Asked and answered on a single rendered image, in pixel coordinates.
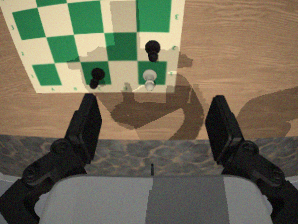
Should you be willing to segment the white chess pawn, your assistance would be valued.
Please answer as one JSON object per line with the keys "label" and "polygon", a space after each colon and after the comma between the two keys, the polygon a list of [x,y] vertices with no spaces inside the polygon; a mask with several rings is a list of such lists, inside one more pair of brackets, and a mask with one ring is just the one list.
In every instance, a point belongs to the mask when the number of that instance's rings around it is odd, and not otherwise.
{"label": "white chess pawn", "polygon": [[145,87],[148,91],[153,90],[154,88],[154,80],[156,79],[157,74],[153,69],[147,69],[143,72],[143,78],[146,80]]}

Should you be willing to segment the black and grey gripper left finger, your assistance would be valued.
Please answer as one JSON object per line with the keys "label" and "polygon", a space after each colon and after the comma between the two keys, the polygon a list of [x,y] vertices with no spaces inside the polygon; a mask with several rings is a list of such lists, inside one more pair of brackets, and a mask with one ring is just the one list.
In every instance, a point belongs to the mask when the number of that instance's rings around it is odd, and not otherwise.
{"label": "black and grey gripper left finger", "polygon": [[58,180],[87,174],[84,167],[94,159],[101,125],[96,95],[85,93],[65,137],[54,141],[50,152],[26,167],[22,178],[0,197],[0,213],[8,224],[39,224],[34,211],[39,197]]}

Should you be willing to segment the green and cream chessboard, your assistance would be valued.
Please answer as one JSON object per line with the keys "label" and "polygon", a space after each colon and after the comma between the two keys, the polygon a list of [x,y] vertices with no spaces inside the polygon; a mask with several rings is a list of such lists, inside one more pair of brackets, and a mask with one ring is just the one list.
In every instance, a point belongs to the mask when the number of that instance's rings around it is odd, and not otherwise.
{"label": "green and cream chessboard", "polygon": [[[36,93],[174,93],[185,0],[0,0]],[[145,45],[160,44],[156,62]],[[105,72],[91,89],[91,72]],[[143,72],[153,69],[154,88]]]}

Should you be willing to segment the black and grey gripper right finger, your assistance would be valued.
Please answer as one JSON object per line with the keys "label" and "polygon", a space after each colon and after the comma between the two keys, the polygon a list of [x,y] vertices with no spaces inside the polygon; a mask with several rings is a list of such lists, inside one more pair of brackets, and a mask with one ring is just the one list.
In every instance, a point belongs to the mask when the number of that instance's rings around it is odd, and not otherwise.
{"label": "black and grey gripper right finger", "polygon": [[298,224],[298,190],[254,142],[244,139],[224,95],[213,97],[205,126],[214,161],[224,167],[221,174],[253,181],[272,205],[273,224]]}

